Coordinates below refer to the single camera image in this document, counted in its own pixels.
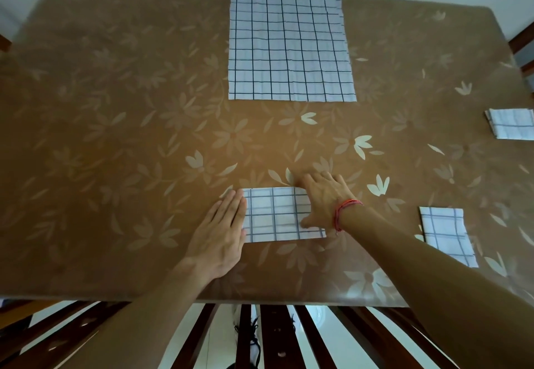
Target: checkered cloth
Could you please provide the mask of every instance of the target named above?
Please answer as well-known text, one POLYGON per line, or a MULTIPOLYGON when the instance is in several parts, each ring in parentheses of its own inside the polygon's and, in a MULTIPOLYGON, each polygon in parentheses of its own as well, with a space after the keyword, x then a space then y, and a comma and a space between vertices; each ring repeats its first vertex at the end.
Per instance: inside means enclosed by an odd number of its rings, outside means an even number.
POLYGON ((325 237, 324 230, 302 228, 300 221, 311 212, 306 191, 294 187, 243 189, 247 214, 243 228, 246 242, 303 240, 325 237))
POLYGON ((534 140, 534 112, 531 109, 490 109, 485 113, 498 139, 534 140))
POLYGON ((231 0, 229 99, 356 102, 341 0, 231 0))
POLYGON ((478 267, 473 246, 464 225, 464 210, 419 207, 424 240, 430 246, 462 262, 478 267))

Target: red string bracelet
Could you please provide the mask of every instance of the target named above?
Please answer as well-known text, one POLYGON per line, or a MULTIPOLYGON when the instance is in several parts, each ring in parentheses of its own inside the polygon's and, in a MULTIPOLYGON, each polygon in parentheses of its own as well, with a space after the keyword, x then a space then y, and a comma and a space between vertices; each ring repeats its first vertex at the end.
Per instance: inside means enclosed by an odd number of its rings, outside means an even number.
POLYGON ((340 205, 337 206, 335 212, 334 212, 334 228, 336 231, 343 231, 341 230, 341 227, 339 226, 339 213, 345 208, 345 207, 348 207, 350 206, 351 204, 361 204, 363 205, 362 202, 360 202, 360 200, 356 200, 356 199, 349 199, 349 200, 345 200, 343 203, 341 203, 340 205))

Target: brown floral tablecloth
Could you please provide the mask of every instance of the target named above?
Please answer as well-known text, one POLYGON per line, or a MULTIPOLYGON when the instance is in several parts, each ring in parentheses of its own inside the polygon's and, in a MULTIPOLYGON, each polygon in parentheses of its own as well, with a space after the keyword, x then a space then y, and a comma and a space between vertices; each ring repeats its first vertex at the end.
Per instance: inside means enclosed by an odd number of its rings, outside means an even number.
MULTIPOLYGON (((227 188, 312 168, 406 235, 464 208, 480 271, 534 302, 534 144, 483 114, 532 103, 489 9, 343 0, 357 103, 230 102, 229 4, 39 3, 0 60, 2 295, 131 299, 227 188)), ((404 305, 346 235, 245 244, 201 298, 404 305)))

